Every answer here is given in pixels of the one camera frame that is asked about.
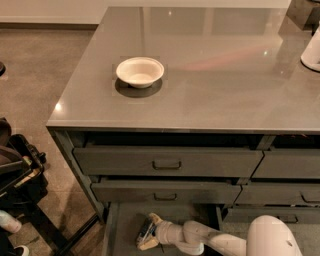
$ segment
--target white bowl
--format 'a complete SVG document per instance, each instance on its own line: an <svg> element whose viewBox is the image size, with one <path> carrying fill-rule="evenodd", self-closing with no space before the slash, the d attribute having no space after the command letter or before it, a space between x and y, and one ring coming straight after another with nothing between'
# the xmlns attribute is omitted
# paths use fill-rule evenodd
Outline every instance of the white bowl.
<svg viewBox="0 0 320 256"><path fill-rule="evenodd" d="M163 65L152 58L136 57L119 64L116 73L124 82L136 88L146 88L163 76Z"/></svg>

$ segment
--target black chair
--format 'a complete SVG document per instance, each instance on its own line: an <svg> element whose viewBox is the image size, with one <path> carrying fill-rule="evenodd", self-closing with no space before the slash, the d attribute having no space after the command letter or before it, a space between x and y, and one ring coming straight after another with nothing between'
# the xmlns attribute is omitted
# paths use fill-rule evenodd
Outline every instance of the black chair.
<svg viewBox="0 0 320 256"><path fill-rule="evenodd" d="M6 66L0 61L0 76L6 71Z"/></svg>
<svg viewBox="0 0 320 256"><path fill-rule="evenodd" d="M98 221L94 214L69 240L38 207L47 195L46 154L28 143L21 134L11 135L11 127L0 118L0 209L12 216L23 213L55 255L72 255L70 249Z"/></svg>

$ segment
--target concrete floor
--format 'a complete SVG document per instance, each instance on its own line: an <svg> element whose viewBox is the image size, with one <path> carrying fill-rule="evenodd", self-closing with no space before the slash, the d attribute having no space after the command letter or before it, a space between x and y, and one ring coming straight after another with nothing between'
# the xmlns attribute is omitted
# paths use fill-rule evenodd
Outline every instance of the concrete floor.
<svg viewBox="0 0 320 256"><path fill-rule="evenodd" d="M46 122L93 33L93 30L0 29L0 61L7 67L0 78L0 117L7 118L14 134L25 135L47 154L45 176L49 193L39 206L66 238L94 211L50 137ZM304 256L320 254L320 225L299 224L290 228ZM245 238L248 224L225 224L224 229ZM95 224L73 247L73 254L100 256L103 231L103 224ZM30 223L25 223L10 240L14 245L27 245L31 256L53 255Z"/></svg>

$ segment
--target gray drawer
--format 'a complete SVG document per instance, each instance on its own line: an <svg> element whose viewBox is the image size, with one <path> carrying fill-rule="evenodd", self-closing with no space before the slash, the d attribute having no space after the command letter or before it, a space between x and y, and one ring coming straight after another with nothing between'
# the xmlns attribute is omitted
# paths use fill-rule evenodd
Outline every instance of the gray drawer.
<svg viewBox="0 0 320 256"><path fill-rule="evenodd" d="M320 223L320 210L315 207L234 207L228 209L223 222L251 223L262 215L277 217L288 224Z"/></svg>
<svg viewBox="0 0 320 256"><path fill-rule="evenodd" d="M107 180L91 186L98 201L231 204L240 186L219 182Z"/></svg>
<svg viewBox="0 0 320 256"><path fill-rule="evenodd" d="M250 177L262 152L246 149L105 146L74 150L86 175Z"/></svg>
<svg viewBox="0 0 320 256"><path fill-rule="evenodd" d="M149 213L162 219L183 224L187 220L208 223L208 217L200 205L112 203L106 223L102 256L185 256L174 246L160 246L146 251L136 248L135 240Z"/></svg>
<svg viewBox="0 0 320 256"><path fill-rule="evenodd" d="M320 205L320 185L256 182L242 187L236 204Z"/></svg>
<svg viewBox="0 0 320 256"><path fill-rule="evenodd" d="M272 150L253 178L320 179L320 150Z"/></svg>

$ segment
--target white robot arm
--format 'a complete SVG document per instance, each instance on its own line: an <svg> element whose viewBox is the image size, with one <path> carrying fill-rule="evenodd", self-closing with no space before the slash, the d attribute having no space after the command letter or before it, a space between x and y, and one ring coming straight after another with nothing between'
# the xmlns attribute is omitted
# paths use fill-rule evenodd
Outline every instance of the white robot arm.
<svg viewBox="0 0 320 256"><path fill-rule="evenodd" d="M189 255L201 255L204 245L207 245L224 256L302 256L287 225L271 216L261 216L251 223L247 241L196 221L187 221L180 226L161 220L156 214L150 216L156 219L153 222L155 226L149 229L152 232L144 232L144 237L149 236L148 239L138 238L139 249L161 243L173 244Z"/></svg>

